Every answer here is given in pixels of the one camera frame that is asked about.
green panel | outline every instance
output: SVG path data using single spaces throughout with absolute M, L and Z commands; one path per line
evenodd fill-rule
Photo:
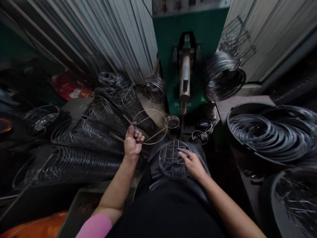
M 172 60 L 173 47 L 178 45 L 181 34 L 186 31 L 192 31 L 196 42 L 201 45 L 200 64 L 194 65 L 191 75 L 193 91 L 191 92 L 191 101 L 187 103 L 187 113 L 190 113 L 197 109 L 203 100 L 202 65 L 206 56 L 214 53 L 217 49 L 228 10 L 229 8 L 221 8 L 153 19 L 171 115 L 181 115 L 181 103 L 174 95 L 174 88 L 179 82 L 179 69 Z

wire bowl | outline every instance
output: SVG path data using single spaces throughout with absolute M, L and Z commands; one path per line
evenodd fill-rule
M 217 51 L 206 60 L 205 94 L 210 101 L 223 101 L 236 95 L 246 80 L 246 74 L 236 67 L 230 55 Z
M 58 126 L 51 136 L 52 142 L 90 151 L 110 153 L 122 158 L 124 146 L 112 138 L 109 130 L 102 124 L 89 119 L 70 119 Z
M 62 183 L 83 183 L 111 179 L 121 161 L 82 149 L 53 146 L 50 153 L 38 153 L 19 170 L 15 189 Z
M 166 143 L 159 154 L 159 166 L 164 175 L 171 179 L 183 179 L 189 175 L 184 160 L 178 155 L 177 148 L 191 151 L 188 145 L 175 139 Z
M 142 94 L 150 102 L 162 103 L 166 97 L 165 81 L 156 75 L 151 75 L 144 79 L 142 84 Z

right hand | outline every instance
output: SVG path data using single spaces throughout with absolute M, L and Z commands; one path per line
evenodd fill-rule
M 202 166 L 198 156 L 195 153 L 190 152 L 189 150 L 181 149 L 181 148 L 177 148 L 177 150 L 179 151 L 178 155 L 184 160 L 188 171 L 198 181 L 201 181 L 206 176 L 208 176 L 208 174 L 206 173 L 206 170 Z

left hand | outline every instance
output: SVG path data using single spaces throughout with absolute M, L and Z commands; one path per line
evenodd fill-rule
M 138 159 L 145 137 L 138 129 L 134 129 L 135 125 L 136 123 L 133 122 L 126 132 L 124 140 L 124 154 L 128 157 Z

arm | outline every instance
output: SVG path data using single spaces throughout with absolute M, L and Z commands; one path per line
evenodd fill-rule
M 142 133 L 138 130 L 134 130 L 134 126 L 131 125 L 125 136 L 125 156 L 120 168 L 91 216 L 104 214 L 111 220 L 112 225 L 121 217 L 143 142 L 144 136 Z
M 230 235 L 234 238 L 265 238 L 258 226 L 245 212 L 207 175 L 199 158 L 188 150 L 178 149 L 189 172 L 206 189 Z

